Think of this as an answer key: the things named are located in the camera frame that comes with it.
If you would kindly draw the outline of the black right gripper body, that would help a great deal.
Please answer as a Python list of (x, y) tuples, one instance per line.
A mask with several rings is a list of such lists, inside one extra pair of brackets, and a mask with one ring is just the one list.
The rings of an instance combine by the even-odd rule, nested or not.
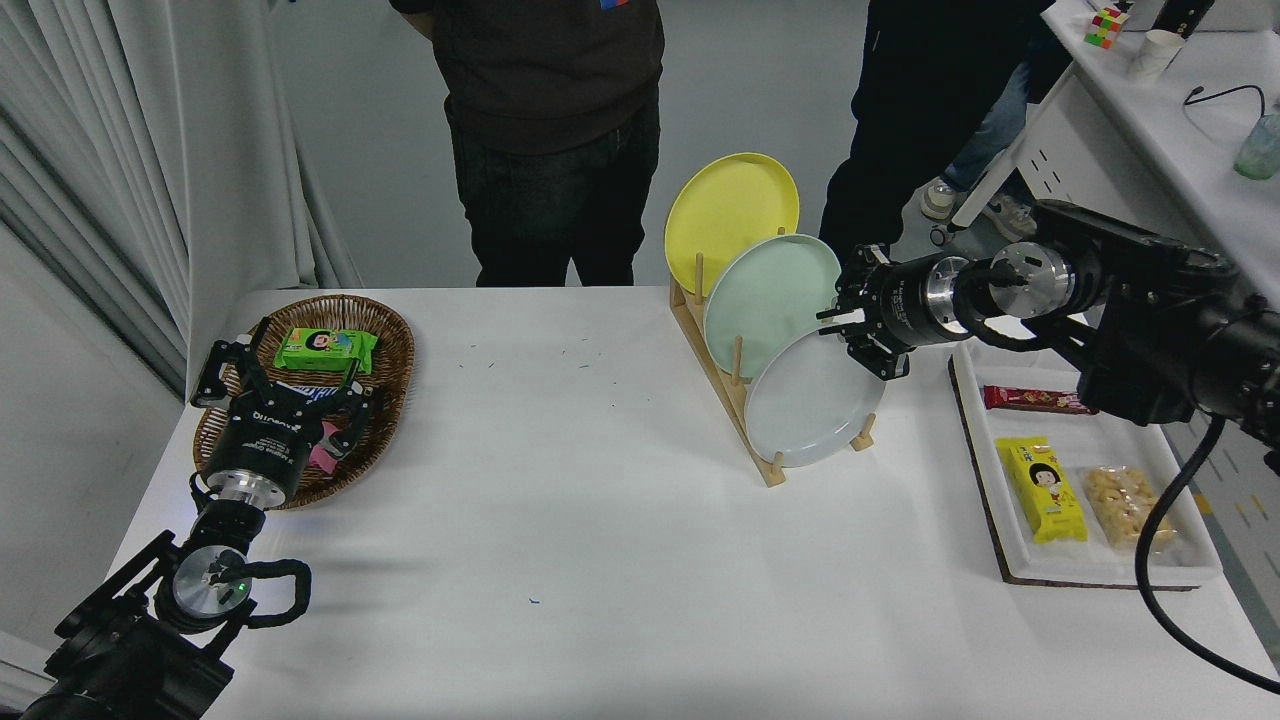
[(940, 324), (928, 307), (925, 284), (940, 258), (887, 263), (867, 281), (874, 307), (876, 342), (895, 352), (940, 343)]

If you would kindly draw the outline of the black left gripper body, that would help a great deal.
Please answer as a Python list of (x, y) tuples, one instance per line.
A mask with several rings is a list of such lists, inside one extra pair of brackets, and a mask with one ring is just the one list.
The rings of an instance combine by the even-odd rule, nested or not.
[(214, 489), (223, 475), (247, 471), (282, 493), (294, 493), (321, 437), (323, 413), (305, 395), (246, 391), (230, 402), (230, 419), (204, 465), (204, 479)]

